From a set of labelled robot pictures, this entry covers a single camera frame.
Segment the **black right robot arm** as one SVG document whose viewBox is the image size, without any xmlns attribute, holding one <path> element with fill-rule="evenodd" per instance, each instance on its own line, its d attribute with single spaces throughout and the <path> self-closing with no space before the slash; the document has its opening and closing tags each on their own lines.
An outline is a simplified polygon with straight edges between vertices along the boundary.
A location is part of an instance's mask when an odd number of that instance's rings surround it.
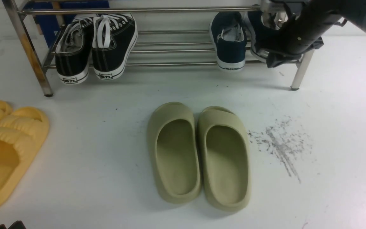
<svg viewBox="0 0 366 229">
<path fill-rule="evenodd" d="M 320 49 L 322 35 L 331 27 L 350 22 L 366 33 L 366 0 L 278 0 L 288 20 L 272 35 L 255 43 L 266 51 L 269 68 L 295 61 L 309 51 Z"/>
</svg>

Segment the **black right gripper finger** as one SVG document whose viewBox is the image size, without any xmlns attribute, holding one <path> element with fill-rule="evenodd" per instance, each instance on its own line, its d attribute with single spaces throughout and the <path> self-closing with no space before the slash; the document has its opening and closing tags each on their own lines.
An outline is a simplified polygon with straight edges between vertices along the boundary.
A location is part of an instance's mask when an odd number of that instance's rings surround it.
<svg viewBox="0 0 366 229">
<path fill-rule="evenodd" d="M 284 24 L 289 15 L 299 15 L 303 7 L 303 0 L 261 0 L 262 22 L 263 24 Z"/>
<path fill-rule="evenodd" d="M 300 54 L 290 54 L 283 50 L 279 51 L 268 51 L 268 56 L 266 58 L 266 65 L 268 68 L 278 67 L 282 64 L 291 63 L 294 61 L 299 61 L 304 54 L 309 51 L 315 51 L 324 45 L 322 37 L 319 37 L 313 44 L 309 45 L 308 48 Z"/>
</svg>

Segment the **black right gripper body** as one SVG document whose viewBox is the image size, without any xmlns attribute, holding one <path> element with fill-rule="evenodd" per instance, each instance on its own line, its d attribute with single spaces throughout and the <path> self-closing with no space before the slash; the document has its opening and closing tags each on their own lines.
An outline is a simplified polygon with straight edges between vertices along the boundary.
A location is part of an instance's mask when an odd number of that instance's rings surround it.
<svg viewBox="0 0 366 229">
<path fill-rule="evenodd" d="M 344 0 L 276 0 L 286 12 L 293 6 L 302 6 L 299 17 L 291 16 L 279 30 L 276 56 L 300 56 L 337 21 L 341 19 Z"/>
</svg>

